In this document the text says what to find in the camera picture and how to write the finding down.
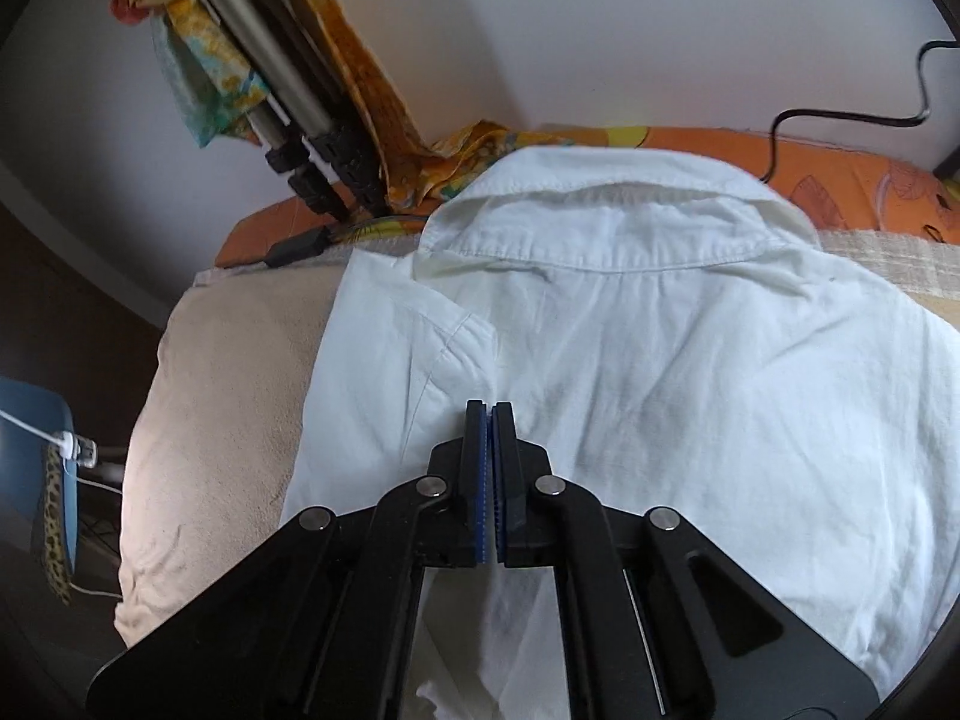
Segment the leopard print fabric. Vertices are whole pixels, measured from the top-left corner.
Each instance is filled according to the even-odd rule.
[[[70,605],[70,569],[64,523],[64,465],[53,445],[46,449],[43,490],[43,570],[47,584],[64,605]]]

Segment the white cable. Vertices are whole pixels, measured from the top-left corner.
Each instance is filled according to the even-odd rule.
[[[28,425],[21,419],[17,419],[15,416],[10,415],[4,410],[0,409],[0,416],[3,419],[6,419],[8,422],[12,422],[18,428],[22,428],[27,431],[27,433],[33,433],[35,436],[40,437],[41,439],[48,440],[52,445],[61,447],[61,449],[66,449],[66,442],[63,439],[58,439],[56,436],[51,436],[49,433],[43,432],[40,428],[35,428],[32,425]]]
[[[123,495],[122,490],[117,490],[117,488],[112,488],[110,485],[101,485],[99,482],[93,482],[89,479],[83,479],[77,476],[75,473],[70,473],[66,469],[66,458],[64,458],[64,473],[69,476],[71,479],[76,479],[82,485],[90,485],[91,488],[100,488],[101,490],[107,490],[109,493],[116,493],[117,495]]]
[[[116,598],[120,601],[123,601],[123,596],[115,592],[107,592],[106,590],[88,590],[86,587],[80,587],[78,584],[73,584],[72,581],[70,586],[73,587],[75,591],[83,593],[83,595],[101,595],[104,598]]]

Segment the silver rivet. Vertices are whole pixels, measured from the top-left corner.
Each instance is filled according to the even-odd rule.
[[[304,509],[299,516],[299,523],[304,531],[322,531],[330,524],[330,512],[320,506]]]
[[[424,476],[416,482],[416,491],[424,498],[436,498],[446,493],[446,482],[439,476]]]
[[[560,479],[559,476],[547,474],[536,480],[534,487],[538,493],[543,493],[544,495],[559,495],[566,490],[566,482]]]
[[[661,531],[672,531],[680,524],[680,514],[674,512],[673,509],[661,506],[650,512],[650,521]]]

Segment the black device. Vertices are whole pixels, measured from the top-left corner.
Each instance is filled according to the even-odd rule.
[[[376,507],[301,512],[108,664],[88,711],[119,718],[400,716],[428,567],[553,568],[574,720],[864,720],[868,677],[669,508],[603,506],[517,440],[509,403]]]

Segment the white shirt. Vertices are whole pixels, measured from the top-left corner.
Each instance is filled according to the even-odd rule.
[[[478,398],[607,506],[678,509],[881,696],[957,596],[960,336],[701,157],[526,148],[354,252],[284,505],[423,473]],[[411,717],[566,717],[548,571],[426,584]]]

